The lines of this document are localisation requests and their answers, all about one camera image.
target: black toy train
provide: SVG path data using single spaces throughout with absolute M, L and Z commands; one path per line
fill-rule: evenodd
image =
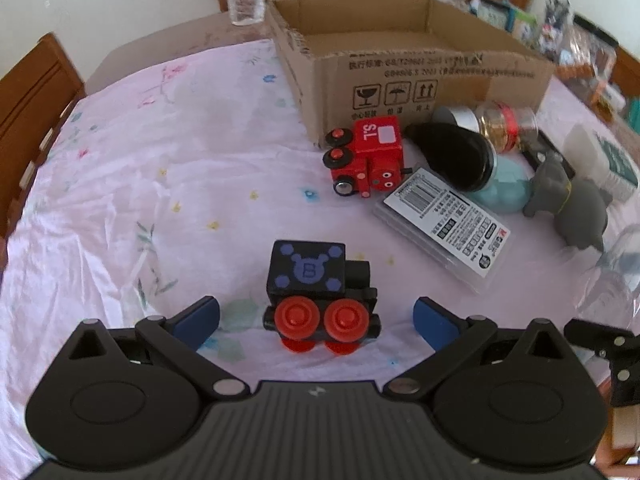
M 380 318 L 373 313 L 378 290 L 369 282 L 369 262 L 347 260 L 344 244 L 277 240 L 264 327 L 278 332 L 293 352 L 322 341 L 336 354 L 350 354 L 380 334 Z

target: glass jar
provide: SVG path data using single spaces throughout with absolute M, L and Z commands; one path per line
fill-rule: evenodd
M 522 151 L 523 142 L 538 138 L 538 122 L 531 108 L 512 108 L 504 103 L 489 102 L 476 109 L 480 134 L 497 153 Z

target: cardboard box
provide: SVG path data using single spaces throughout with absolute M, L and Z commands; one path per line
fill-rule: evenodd
M 537 110 L 554 72 L 503 30 L 436 0 L 275 0 L 278 56 L 313 142 L 354 120 L 425 121 L 485 100 Z

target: fragile symbol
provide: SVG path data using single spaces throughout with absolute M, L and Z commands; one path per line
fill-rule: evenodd
M 356 86 L 353 89 L 353 109 L 376 108 L 380 104 L 380 85 Z
M 385 88 L 385 105 L 403 105 L 409 102 L 411 83 L 401 81 L 387 83 Z
M 437 91 L 437 79 L 426 79 L 424 81 L 418 81 L 415 84 L 414 103 L 435 99 Z

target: red toy wheel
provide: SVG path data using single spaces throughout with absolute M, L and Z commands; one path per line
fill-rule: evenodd
M 336 355 L 349 355 L 353 354 L 358 348 L 360 348 L 360 343 L 337 343 L 335 341 L 325 341 L 324 346 Z
M 324 140 L 332 148 L 340 148 L 353 140 L 353 132 L 343 128 L 336 128 L 326 134 Z
M 293 341 L 293 339 L 281 339 L 282 344 L 291 352 L 303 354 L 309 352 L 316 346 L 315 341 Z
M 322 163 L 329 170 L 340 170 L 353 160 L 353 152 L 349 148 L 332 148 L 322 157 Z
M 280 302 L 274 314 L 276 329 L 287 339 L 311 337 L 320 324 L 318 306 L 304 296 L 291 296 Z
M 324 328 L 340 343 L 362 339 L 369 328 L 369 313 L 356 300 L 336 300 L 324 311 Z

